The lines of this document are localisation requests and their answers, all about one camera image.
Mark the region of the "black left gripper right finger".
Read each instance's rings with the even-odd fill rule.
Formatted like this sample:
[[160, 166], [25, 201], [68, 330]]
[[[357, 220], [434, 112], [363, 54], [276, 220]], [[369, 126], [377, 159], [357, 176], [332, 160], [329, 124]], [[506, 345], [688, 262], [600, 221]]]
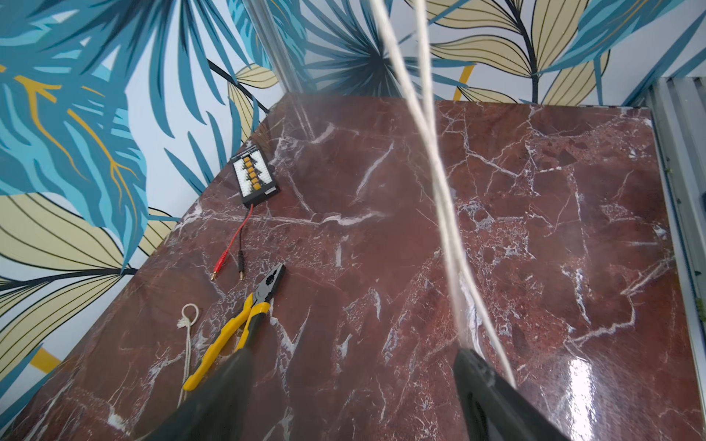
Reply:
[[471, 440], [566, 439], [472, 349], [458, 351], [453, 374]]

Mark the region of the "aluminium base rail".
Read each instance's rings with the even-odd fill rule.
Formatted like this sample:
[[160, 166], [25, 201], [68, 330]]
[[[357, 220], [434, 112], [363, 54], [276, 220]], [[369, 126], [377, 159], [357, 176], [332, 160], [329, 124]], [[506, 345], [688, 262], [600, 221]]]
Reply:
[[689, 340], [705, 401], [705, 79], [658, 79], [645, 94], [667, 198]]

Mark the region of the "black screwdriver bit case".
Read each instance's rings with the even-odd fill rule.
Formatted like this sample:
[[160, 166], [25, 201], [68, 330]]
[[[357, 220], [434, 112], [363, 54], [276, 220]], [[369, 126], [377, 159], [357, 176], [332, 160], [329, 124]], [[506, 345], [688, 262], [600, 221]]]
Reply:
[[252, 145], [237, 153], [233, 158], [233, 170], [242, 202], [248, 209], [279, 193], [279, 184], [259, 147]]

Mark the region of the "cream cloth drawstring bag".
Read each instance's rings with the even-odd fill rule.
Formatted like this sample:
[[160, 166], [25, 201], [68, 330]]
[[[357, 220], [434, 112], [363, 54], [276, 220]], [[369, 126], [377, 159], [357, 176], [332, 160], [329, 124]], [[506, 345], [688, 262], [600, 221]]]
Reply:
[[465, 255], [452, 193], [450, 193], [445, 167], [439, 152], [435, 115], [436, 103], [433, 93], [430, 44], [428, 40], [427, 3], [425, 1], [415, 2], [418, 38], [417, 69], [421, 80], [420, 93], [417, 93], [406, 68], [406, 62], [397, 42], [386, 3], [384, 1], [372, 1], [371, 10], [378, 25], [378, 33], [388, 50], [409, 113], [415, 125], [417, 125], [419, 136], [427, 153], [448, 290], [452, 299], [452, 309], [459, 341], [464, 347], [470, 347], [473, 344], [468, 314], [470, 310], [474, 310], [480, 316], [486, 335], [498, 355], [498, 360], [502, 370], [505, 372], [507, 382], [511, 387], [515, 388], [517, 382], [509, 363], [509, 358], [496, 333]]

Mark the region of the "aluminium corner post right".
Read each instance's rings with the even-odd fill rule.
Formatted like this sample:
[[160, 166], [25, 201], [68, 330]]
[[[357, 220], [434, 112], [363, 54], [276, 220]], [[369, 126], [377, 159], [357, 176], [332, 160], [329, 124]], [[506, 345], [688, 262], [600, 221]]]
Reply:
[[290, 100], [306, 138], [312, 141], [314, 139], [314, 130], [309, 121], [309, 114], [303, 107], [305, 90], [295, 71], [292, 57], [290, 57], [285, 42], [279, 34], [268, 2], [246, 0], [245, 6], [248, 14], [250, 14], [255, 31], [263, 43], [265, 51], [268, 53], [274, 72], [279, 77], [283, 90], [290, 95]]

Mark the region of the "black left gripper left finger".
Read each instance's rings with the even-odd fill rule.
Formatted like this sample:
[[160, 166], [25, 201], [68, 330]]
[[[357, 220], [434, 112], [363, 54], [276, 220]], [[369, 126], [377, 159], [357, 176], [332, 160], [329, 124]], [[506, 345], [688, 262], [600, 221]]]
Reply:
[[241, 349], [146, 438], [238, 440], [245, 426], [253, 381], [252, 351]]

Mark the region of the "black test probe lead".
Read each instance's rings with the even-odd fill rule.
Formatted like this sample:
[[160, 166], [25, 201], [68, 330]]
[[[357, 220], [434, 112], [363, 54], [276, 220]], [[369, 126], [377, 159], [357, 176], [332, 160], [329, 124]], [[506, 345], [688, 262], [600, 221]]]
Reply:
[[238, 236], [237, 266], [238, 266], [238, 275], [239, 275], [240, 280], [243, 280], [245, 278], [245, 273], [246, 273], [246, 261], [245, 261], [245, 254], [244, 254], [244, 249], [243, 249], [243, 237], [244, 237], [244, 233], [240, 233]]

